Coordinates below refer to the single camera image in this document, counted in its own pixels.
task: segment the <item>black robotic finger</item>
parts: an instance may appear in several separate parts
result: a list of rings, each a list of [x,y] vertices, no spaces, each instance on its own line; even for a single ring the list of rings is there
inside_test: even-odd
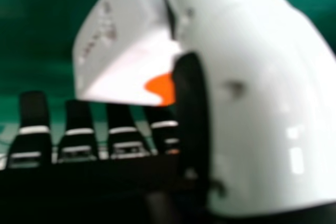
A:
[[[58,145],[58,162],[87,162],[99,159],[89,104],[81,101],[66,103],[66,132]]]
[[[51,164],[51,136],[47,99],[43,92],[20,95],[20,129],[8,151],[7,169]]]
[[[149,148],[138,131],[127,105],[107,104],[108,149],[112,159],[149,156]]]
[[[152,130],[152,136],[160,154],[180,153],[180,139],[177,136],[178,123],[168,107],[144,107]]]

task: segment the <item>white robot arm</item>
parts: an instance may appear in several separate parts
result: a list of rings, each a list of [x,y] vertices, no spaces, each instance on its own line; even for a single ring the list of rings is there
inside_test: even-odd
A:
[[[146,20],[154,25],[139,25],[131,33],[136,36],[128,33],[124,39],[123,31],[132,31],[134,25],[118,23],[118,13],[126,13],[121,8],[129,10],[121,20],[139,24],[142,19],[133,19],[139,13],[132,14],[126,2],[112,1],[116,25],[106,22],[110,30],[97,35],[91,29],[93,38],[105,34],[97,42],[95,58],[88,55],[96,50],[92,43],[83,43],[89,41],[93,10],[74,49],[78,98],[159,105],[154,97],[145,98],[148,94],[123,92],[118,76],[155,69],[147,75],[138,72],[146,76],[136,78],[142,85],[172,71],[170,61],[175,58],[181,168],[195,169],[212,213],[262,217],[335,202],[336,62],[311,21],[286,0],[166,0],[173,17],[170,40],[167,11],[158,4],[163,0],[141,1],[143,10],[157,14]],[[95,7],[101,15],[100,3],[106,2],[100,0]],[[139,31],[150,36],[139,36]],[[140,44],[150,48],[151,38],[161,38],[151,55],[159,48],[166,54],[156,62],[158,68],[138,50]],[[85,67],[83,52],[88,65],[99,65],[97,69]],[[139,59],[145,60],[135,64]],[[120,74],[122,69],[127,75]],[[119,87],[118,92],[104,90],[108,83],[114,83],[114,90]]]

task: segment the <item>green background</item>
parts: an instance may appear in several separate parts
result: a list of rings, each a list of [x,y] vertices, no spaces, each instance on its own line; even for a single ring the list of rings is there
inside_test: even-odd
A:
[[[335,51],[336,0],[289,1],[313,20]],[[64,121],[64,101],[74,97],[72,43],[95,2],[0,0],[0,125],[17,123],[17,96],[29,90],[45,91],[53,122]],[[104,121],[102,105],[92,106],[95,119]]]

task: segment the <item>orange spot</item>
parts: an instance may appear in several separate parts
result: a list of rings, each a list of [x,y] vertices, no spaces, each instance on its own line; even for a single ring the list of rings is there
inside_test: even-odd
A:
[[[162,98],[160,106],[169,106],[175,102],[174,83],[171,73],[155,77],[146,83],[145,88]]]

